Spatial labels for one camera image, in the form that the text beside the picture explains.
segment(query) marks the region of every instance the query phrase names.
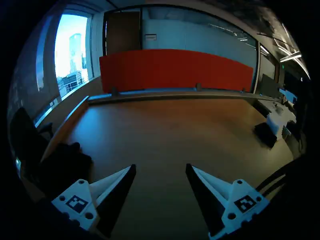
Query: black chair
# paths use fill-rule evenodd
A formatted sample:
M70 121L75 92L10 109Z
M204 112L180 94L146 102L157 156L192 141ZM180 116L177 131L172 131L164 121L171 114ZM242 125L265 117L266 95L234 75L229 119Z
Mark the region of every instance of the black chair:
M10 141L27 177L36 171L48 145L48 140L41 135L45 132L52 138L51 122L38 131L24 108L19 108L14 114L10 123Z
M58 144L56 149L42 162L48 146L41 133L52 133L52 123L39 131L24 108L20 108L10 123L10 140L16 156L24 167L24 176L44 194L54 199L78 179L88 180L92 164L90 156L80 152L80 144Z

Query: screw hole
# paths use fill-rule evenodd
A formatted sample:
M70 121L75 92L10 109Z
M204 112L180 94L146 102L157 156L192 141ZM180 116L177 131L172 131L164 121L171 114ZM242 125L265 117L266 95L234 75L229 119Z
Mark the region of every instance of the screw hole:
M231 220L232 220L232 219L235 219L235 218L236 218L236 215L235 215L233 212L232 212L232 213L229 213L229 214L228 214L228 218L231 219Z
M67 212L63 212L62 215L63 215L64 217L66 217L66 218L69 218L69 217L70 217Z
M93 214L91 212L87 212L85 214L86 219L93 219Z
M78 221L78 220L72 220L72 223L74 224L74 225L77 225L77 226L80 226L80 222Z

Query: white wall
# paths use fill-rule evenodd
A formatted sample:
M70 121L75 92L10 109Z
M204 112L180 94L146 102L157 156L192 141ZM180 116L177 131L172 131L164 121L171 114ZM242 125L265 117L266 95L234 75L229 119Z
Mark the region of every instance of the white wall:
M94 96L103 94L102 84L100 77L97 77L87 84L83 85L81 88L76 90L73 94L68 96L65 100L60 102L49 114L45 117L45 119L40 123L38 128L43 126L48 122L52 122L53 132L57 130L57 128L62 124L62 122L66 119L68 114L77 106L82 99L86 96Z
M100 76L99 58L103 55L102 50L102 27L103 27L104 12L94 14L92 19L92 36L91 36L91 51L92 51L92 67L94 77Z
M144 20L142 33L143 36L157 34L155 41L143 38L144 49L169 48L214 54L253 68L254 78L256 50L221 30L179 20Z

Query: orange partition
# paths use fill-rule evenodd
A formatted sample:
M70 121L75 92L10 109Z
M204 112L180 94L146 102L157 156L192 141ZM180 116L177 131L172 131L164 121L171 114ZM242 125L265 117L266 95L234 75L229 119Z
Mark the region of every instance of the orange partition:
M148 88L203 88L250 91L253 68L220 56L187 50L156 49L100 57L103 91Z

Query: black object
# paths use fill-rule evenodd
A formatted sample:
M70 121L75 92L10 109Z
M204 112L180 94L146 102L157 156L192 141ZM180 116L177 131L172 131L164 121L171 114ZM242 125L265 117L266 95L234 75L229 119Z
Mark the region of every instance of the black object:
M54 152L40 163L48 146L40 133L52 133L52 123L38 132L24 108L14 114L10 123L10 140L16 156L24 166L24 176L44 194L54 199L79 178L88 179L91 158L80 153L80 144L58 144Z
M262 75L260 93L272 98L279 98L281 96L281 93L279 92L279 84L265 74Z
M291 132L295 139L299 142L301 139L300 129L294 121L289 121L286 128Z
M39 131L33 124L24 108L19 108L10 123L10 140L16 156L25 166L26 174L30 175L38 166L48 145L40 133L52 133L52 123L43 126Z
M197 92L201 92L202 91L201 83L196 83L196 91Z
M222 222L222 215L224 213L224 206L219 200L210 192L210 190L204 185L204 183L198 178L194 172L192 165L186 165L186 174L196 197L199 207L206 224L208 226L210 235L216 235L220 230L224 228Z
M89 179L91 157L80 153L80 144L58 144L32 175L33 182L51 200L78 179Z
M273 148L277 137L273 134L266 122L260 123L254 127L254 133L269 148Z

